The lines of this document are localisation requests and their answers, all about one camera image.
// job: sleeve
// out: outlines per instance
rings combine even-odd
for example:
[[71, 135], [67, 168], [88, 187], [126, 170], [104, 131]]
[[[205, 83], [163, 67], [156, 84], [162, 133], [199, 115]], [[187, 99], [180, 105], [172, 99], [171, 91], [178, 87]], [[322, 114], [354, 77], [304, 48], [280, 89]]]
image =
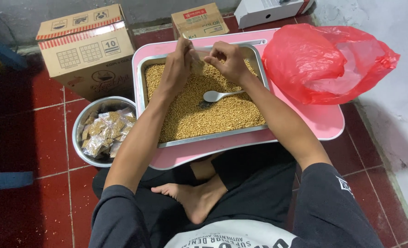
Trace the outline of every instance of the sleeve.
[[348, 183], [325, 163], [302, 173], [293, 233], [318, 247], [383, 247]]
[[135, 195], [122, 185], [104, 189], [92, 214], [89, 248], [150, 248], [143, 214]]

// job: pink tray table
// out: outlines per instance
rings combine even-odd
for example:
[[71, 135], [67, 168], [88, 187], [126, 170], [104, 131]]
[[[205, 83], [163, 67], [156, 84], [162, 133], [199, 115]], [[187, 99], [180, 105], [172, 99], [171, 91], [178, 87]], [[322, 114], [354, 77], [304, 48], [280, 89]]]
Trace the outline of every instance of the pink tray table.
[[[264, 39], [263, 44], [254, 45], [262, 55], [267, 42], [272, 39], [276, 30], [278, 29], [196, 38], [193, 39], [193, 44], [195, 46], [209, 46], [217, 41], [239, 43]], [[137, 67], [139, 62], [149, 56], [171, 53], [175, 50], [175, 47], [176, 41], [161, 42], [144, 45], [135, 52], [132, 60], [132, 68], [137, 105], [136, 114], [138, 117], [141, 115], [140, 101], [136, 97], [136, 94], [139, 92], [138, 84], [136, 83], [138, 82]], [[344, 117], [339, 105], [303, 105], [282, 93], [269, 78], [268, 84], [270, 91], [293, 108], [308, 124], [319, 140], [331, 140], [337, 138], [343, 132]], [[220, 151], [270, 142], [277, 142], [277, 140], [269, 129], [264, 129], [189, 144], [158, 148], [150, 166], [158, 170], [172, 169], [189, 161]]]

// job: cardboard box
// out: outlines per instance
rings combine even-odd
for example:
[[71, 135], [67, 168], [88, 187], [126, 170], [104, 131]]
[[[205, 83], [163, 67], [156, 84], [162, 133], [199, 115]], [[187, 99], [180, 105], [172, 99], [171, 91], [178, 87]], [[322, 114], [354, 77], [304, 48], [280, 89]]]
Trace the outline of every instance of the cardboard box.
[[241, 0], [234, 12], [239, 28], [304, 14], [314, 0], [291, 0], [282, 4], [279, 2], [279, 0]]
[[94, 101], [133, 96], [132, 38], [114, 4], [43, 22], [36, 40], [49, 75]]
[[226, 34], [230, 30], [215, 3], [172, 14], [174, 36], [187, 39]]

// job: stainless steel tray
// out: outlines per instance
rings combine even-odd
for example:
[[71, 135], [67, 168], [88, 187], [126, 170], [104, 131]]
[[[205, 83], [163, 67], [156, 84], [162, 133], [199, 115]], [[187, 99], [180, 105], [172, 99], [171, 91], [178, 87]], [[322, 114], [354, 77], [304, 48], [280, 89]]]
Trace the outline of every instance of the stainless steel tray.
[[[250, 44], [239, 44], [239, 46], [240, 46], [240, 51], [242, 55], [244, 56], [245, 59], [247, 59], [250, 62], [251, 67], [258, 75], [258, 78], [260, 79], [260, 81], [263, 83], [263, 85], [268, 90], [270, 90], [270, 88], [268, 87], [267, 77], [265, 76], [265, 71], [263, 69], [262, 61], [260, 59], [259, 51]], [[141, 113], [146, 109], [146, 106], [148, 104], [146, 74], [145, 74], [146, 68], [151, 65], [165, 64], [166, 57], [167, 57], [167, 54], [150, 56], [150, 57], [147, 57], [141, 60], [141, 62], [138, 64], [138, 72], [137, 72], [138, 73], [138, 88], [140, 92], [137, 94], [137, 97], [140, 98]], [[207, 134], [207, 135], [201, 135], [201, 136], [196, 136], [196, 137], [191, 137], [191, 138], [184, 138], [184, 139], [169, 141], [166, 143], [159, 143], [158, 147], [159, 148], [171, 147], [171, 146], [175, 146], [179, 144], [186, 144], [190, 142], [196, 142], [196, 141], [206, 140], [206, 139], [211, 139], [211, 138], [219, 138], [219, 137], [224, 137], [224, 136], [229, 136], [229, 135], [234, 135], [234, 134], [253, 132], [253, 131], [266, 129], [266, 128], [268, 128], [266, 124], [261, 125], [261, 126], [256, 126], [256, 127], [245, 127], [241, 129], [232, 130], [232, 131], [218, 132], [218, 133], [213, 133], [213, 134]]]

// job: forearm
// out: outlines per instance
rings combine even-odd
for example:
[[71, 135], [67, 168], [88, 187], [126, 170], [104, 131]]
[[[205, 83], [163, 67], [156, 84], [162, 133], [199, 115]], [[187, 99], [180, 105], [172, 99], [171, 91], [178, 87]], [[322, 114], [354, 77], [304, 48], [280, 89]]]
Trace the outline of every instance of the forearm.
[[243, 80], [242, 87], [258, 107], [269, 129], [295, 157], [302, 170], [314, 162], [331, 164], [322, 144], [291, 107], [267, 90], [255, 76]]
[[119, 184], [136, 192], [138, 183], [155, 153], [159, 134], [172, 98], [156, 90], [146, 110], [130, 130], [106, 178], [104, 188]]

